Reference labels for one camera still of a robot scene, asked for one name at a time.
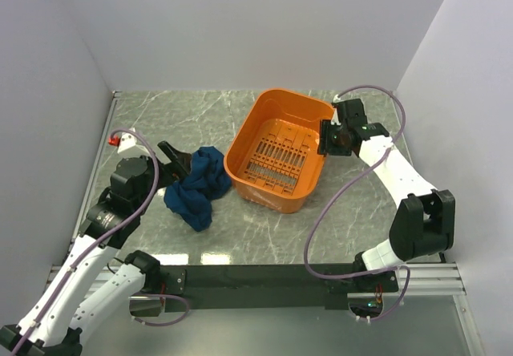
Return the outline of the blue t shirt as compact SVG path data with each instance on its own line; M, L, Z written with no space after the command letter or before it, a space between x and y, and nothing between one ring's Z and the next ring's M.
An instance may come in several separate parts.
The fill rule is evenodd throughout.
M231 188L224 169L224 155L217 148L201 147L192 154L190 173L167 187L164 204L194 231L202 232L212 223L212 201Z

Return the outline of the orange plastic basket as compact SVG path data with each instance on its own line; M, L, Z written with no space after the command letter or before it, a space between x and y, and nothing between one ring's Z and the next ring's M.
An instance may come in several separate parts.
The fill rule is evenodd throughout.
M263 91L224 155L238 195L281 213L297 212L317 186L325 157L320 126L331 104L288 91Z

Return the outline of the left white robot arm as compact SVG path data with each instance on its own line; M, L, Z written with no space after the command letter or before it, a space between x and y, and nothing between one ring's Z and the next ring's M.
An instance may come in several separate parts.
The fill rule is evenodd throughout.
M133 295L159 305L178 299L168 275L153 256L135 251L95 292L90 288L103 268L139 227L156 191L190 172L191 156L166 141L158 144L169 159L129 148L87 212L71 251L44 294L17 324L1 329L1 344L13 355L79 355L92 332L120 303Z

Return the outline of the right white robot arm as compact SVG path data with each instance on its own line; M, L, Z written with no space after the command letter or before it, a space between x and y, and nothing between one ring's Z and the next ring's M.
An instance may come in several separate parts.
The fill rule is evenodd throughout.
M388 238L355 257L352 282L369 291L380 281L379 269L453 246L456 202L450 191L438 190L416 172L381 123L368 122L360 99L333 102L332 107L332 119L321 121L317 152L355 155L373 169L397 209Z

